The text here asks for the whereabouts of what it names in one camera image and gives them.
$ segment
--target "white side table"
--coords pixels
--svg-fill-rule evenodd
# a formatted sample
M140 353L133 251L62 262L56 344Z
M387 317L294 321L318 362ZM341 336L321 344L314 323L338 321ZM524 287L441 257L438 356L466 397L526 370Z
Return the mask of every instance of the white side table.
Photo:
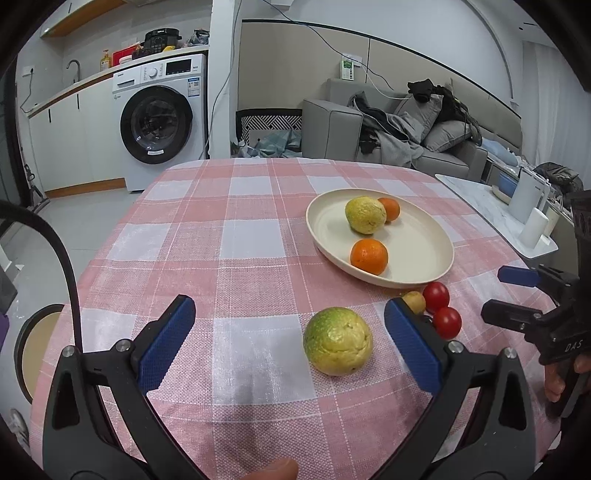
M435 177L477 211L523 258L532 260L558 250L554 240L547 236L542 236L534 248L522 244L518 237L524 224L509 213L509 207L494 196L490 186L446 175Z

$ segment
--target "pink checkered tablecloth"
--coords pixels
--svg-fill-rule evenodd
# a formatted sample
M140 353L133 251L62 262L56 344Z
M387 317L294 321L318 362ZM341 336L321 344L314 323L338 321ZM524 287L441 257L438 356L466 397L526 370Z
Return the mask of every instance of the pink checkered tablecloth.
M296 458L303 480L369 478L430 396L417 388L384 328L384 305L398 292L339 270L307 231L312 199L347 187L403 197L449 234L456 259L442 281L462 314L458 340L474 352L517 349L543 455L558 424L543 413L535 347L519 333L484 324L480 308L490 298L545 312L553 305L536 289L501 284L497 269L522 266L517 254L470 206L417 171L302 158L206 160L167 170L79 280L85 351L134 338L176 295L188 295L197 306L195 326L148 398L209 478L235 480L279 456ZM349 377L319 374L301 347L307 322L330 306L357 311L374 333L369 364ZM66 307L35 392L31 449L37 462L51 376L61 349L73 343L71 318ZM474 400L470 394L450 440L459 439ZM122 444L139 456L109 391L105 403Z

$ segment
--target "white container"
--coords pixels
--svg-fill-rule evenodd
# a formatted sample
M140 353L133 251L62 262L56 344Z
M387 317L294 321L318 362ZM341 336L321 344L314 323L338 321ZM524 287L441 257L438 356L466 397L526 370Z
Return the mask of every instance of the white container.
M548 180L531 170L522 168L519 183L509 202L509 213L521 223L525 223L534 208L545 209L549 194Z
M548 217L548 225L546 225L544 235L550 236L554 230L554 227L558 223L558 219L560 219L560 214L557 210L557 207L548 202L548 208L546 209L545 215Z
M527 248L535 248L542 233L544 233L546 225L548 225L548 217L537 208L534 208L519 235L519 241Z

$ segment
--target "small potato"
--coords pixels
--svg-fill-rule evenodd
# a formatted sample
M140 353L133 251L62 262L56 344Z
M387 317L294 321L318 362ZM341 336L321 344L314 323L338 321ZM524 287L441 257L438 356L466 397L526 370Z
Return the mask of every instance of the small potato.
M427 308L425 297L419 291L409 291L402 299L416 315L421 315Z

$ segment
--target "oval plate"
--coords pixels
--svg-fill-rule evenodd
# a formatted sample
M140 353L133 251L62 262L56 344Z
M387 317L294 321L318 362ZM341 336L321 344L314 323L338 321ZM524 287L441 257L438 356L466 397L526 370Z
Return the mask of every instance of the oval plate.
M363 195L397 200L400 216L373 235L355 232L345 216L345 205ZM308 205L306 224L314 243L326 258L373 285L416 287L441 278L453 264L452 241L431 215L406 200L376 190L342 189L323 193ZM388 249L388 266L381 275L364 272L349 263L353 245L362 238L375 238Z

